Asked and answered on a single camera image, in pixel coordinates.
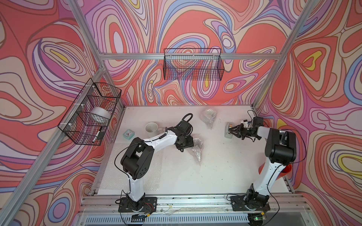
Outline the clear bubble wrap sheet top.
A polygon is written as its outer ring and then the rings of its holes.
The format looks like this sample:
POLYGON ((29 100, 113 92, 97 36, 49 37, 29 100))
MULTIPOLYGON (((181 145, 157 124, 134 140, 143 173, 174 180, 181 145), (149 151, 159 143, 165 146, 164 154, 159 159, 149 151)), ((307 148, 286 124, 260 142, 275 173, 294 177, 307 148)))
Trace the clear bubble wrap sheet top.
POLYGON ((217 117, 217 111, 214 109, 206 109, 201 115, 200 119, 211 130, 217 117))

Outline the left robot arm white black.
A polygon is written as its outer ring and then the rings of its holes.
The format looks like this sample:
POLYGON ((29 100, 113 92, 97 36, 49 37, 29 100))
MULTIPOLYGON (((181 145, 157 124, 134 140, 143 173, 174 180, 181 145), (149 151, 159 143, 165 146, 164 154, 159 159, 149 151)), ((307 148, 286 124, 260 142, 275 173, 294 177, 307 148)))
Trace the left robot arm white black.
POLYGON ((122 171, 129 178, 130 192, 127 198, 138 203, 145 197, 142 178, 149 171, 153 155, 169 146, 174 146, 180 152, 194 146, 190 120, 192 113, 186 114, 173 127, 165 128, 165 132, 148 139, 136 137, 125 150, 120 164, 122 171))

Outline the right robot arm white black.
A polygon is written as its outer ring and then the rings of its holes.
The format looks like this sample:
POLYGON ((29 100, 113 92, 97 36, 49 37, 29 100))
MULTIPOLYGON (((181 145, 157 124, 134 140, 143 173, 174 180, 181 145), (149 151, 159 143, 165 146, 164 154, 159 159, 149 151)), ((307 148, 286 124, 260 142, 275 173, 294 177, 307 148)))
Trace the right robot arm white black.
POLYGON ((240 125, 229 127, 228 132, 237 138, 266 140, 266 160, 258 179, 252 183, 243 198, 249 210, 266 206, 270 198, 270 189, 280 173, 297 157, 297 137, 294 132, 281 131, 264 126, 263 117, 254 117, 240 125))

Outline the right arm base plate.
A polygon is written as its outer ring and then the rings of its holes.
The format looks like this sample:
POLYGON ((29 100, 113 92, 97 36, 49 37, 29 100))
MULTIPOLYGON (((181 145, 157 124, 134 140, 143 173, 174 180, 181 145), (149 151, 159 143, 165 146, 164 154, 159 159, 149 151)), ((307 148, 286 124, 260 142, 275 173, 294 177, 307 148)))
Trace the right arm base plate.
POLYGON ((233 211, 269 211, 269 196, 258 195, 255 198, 248 198, 247 195, 232 195, 228 198, 231 202, 233 211))

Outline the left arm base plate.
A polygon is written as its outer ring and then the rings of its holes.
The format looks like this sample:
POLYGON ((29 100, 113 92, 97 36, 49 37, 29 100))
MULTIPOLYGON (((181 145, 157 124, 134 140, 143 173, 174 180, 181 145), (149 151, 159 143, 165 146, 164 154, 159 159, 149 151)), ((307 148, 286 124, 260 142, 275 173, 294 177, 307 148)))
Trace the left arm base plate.
POLYGON ((152 214, 157 209, 156 197, 143 197, 139 201, 135 202, 129 197, 123 197, 120 199, 118 212, 119 213, 149 213, 152 214))

